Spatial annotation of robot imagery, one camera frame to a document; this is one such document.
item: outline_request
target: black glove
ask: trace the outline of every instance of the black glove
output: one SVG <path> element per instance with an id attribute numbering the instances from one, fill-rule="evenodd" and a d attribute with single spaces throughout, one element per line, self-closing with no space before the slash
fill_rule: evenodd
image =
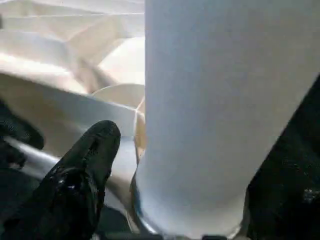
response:
<path id="1" fill-rule="evenodd" d="M 320 78 L 248 190 L 252 239 L 320 239 Z"/>
<path id="2" fill-rule="evenodd" d="M 2 240 L 89 240 L 120 145 L 115 123 L 92 126 L 4 223 Z"/>
<path id="3" fill-rule="evenodd" d="M 5 137 L 12 137 L 37 149 L 44 147 L 43 137 L 29 123 L 14 115 L 0 99 L 0 168 L 12 164 L 23 167 L 25 156 L 10 146 Z"/>

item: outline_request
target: glossy black glove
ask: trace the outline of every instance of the glossy black glove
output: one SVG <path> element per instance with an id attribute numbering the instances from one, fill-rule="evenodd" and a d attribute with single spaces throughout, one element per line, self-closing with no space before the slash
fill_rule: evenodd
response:
<path id="1" fill-rule="evenodd" d="M 0 168 L 13 164 L 22 167 L 25 156 L 10 146 L 5 137 L 12 137 L 37 149 L 44 147 L 43 137 L 28 122 L 14 115 L 0 99 Z"/>
<path id="2" fill-rule="evenodd" d="M 92 126 L 4 223 L 2 240 L 89 240 L 120 145 L 115 123 Z"/>

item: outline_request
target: metal base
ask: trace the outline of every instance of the metal base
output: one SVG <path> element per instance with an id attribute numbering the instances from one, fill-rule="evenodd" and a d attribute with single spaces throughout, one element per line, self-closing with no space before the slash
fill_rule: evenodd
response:
<path id="1" fill-rule="evenodd" d="M 141 208 L 141 201 L 143 199 L 140 198 L 139 189 L 136 185 L 136 176 L 133 177 L 132 184 L 131 184 L 131 194 L 132 194 L 132 208 L 128 212 L 128 222 L 129 225 L 133 225 L 134 231 L 140 231 L 142 233 L 152 233 L 152 234 L 161 234 L 161 235 L 169 235 L 169 236 L 176 236 L 176 233 L 168 233 L 163 232 L 159 226 L 157 226 L 152 219 L 147 218 L 142 211 Z M 239 237 L 243 238 L 247 235 L 248 232 L 248 226 L 250 222 L 250 212 L 248 207 L 248 194 L 245 196 L 245 204 L 243 209 L 243 218 L 239 225 L 236 225 L 228 234 L 226 234 L 226 237 L 229 240 L 235 240 L 239 239 Z M 189 229 L 194 229 L 195 225 L 188 226 Z"/>

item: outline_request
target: black fabric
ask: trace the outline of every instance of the black fabric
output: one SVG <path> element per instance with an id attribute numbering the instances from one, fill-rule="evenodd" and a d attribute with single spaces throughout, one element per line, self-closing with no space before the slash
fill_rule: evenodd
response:
<path id="1" fill-rule="evenodd" d="M 249 237 L 320 240 L 320 78 L 249 187 Z"/>
<path id="2" fill-rule="evenodd" d="M 120 145 L 115 123 L 92 126 L 4 223 L 2 240 L 89 240 Z"/>
<path id="3" fill-rule="evenodd" d="M 0 99 L 0 169 L 11 164 L 22 167 L 25 156 L 4 141 L 4 137 L 12 137 L 35 148 L 44 147 L 44 139 L 40 133 L 25 120 L 14 115 Z"/>

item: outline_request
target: white cylinder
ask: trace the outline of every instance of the white cylinder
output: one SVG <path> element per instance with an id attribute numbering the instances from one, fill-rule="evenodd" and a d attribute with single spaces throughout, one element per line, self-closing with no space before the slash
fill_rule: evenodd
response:
<path id="1" fill-rule="evenodd" d="M 146 0 L 145 158 L 137 216 L 164 234 L 230 235 L 245 192 L 316 79 L 313 0 Z"/>

